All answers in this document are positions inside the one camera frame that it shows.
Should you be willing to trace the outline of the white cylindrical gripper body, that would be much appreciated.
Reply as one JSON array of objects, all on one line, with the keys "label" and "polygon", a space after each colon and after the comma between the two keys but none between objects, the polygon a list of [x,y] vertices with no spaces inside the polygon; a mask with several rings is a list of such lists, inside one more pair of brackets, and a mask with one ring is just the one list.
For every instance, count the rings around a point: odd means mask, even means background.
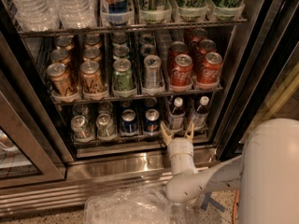
[{"label": "white cylindrical gripper body", "polygon": [[197,173],[193,162],[193,144],[188,139],[182,137],[173,139],[167,147],[167,153],[172,175]]}]

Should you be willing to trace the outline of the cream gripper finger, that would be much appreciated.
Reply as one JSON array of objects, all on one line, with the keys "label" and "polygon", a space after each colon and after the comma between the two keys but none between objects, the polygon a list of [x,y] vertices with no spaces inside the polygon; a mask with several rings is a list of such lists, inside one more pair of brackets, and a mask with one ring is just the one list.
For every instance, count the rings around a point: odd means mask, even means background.
[{"label": "cream gripper finger", "polygon": [[191,121],[188,125],[188,128],[184,134],[184,137],[189,141],[192,142],[193,141],[193,136],[194,136],[194,125],[193,122]]},{"label": "cream gripper finger", "polygon": [[169,146],[174,139],[174,134],[166,127],[163,121],[160,122],[160,130],[164,140],[164,143]]}]

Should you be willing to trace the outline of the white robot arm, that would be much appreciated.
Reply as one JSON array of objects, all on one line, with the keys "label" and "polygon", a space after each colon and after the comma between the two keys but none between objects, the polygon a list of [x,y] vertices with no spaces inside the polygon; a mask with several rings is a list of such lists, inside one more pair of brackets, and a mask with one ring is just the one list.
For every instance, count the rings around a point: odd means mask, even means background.
[{"label": "white robot arm", "polygon": [[164,125],[174,203],[195,203],[207,192],[239,191],[239,224],[299,224],[299,121],[270,119],[250,134],[241,155],[199,172],[193,161],[193,128],[175,137]]}]

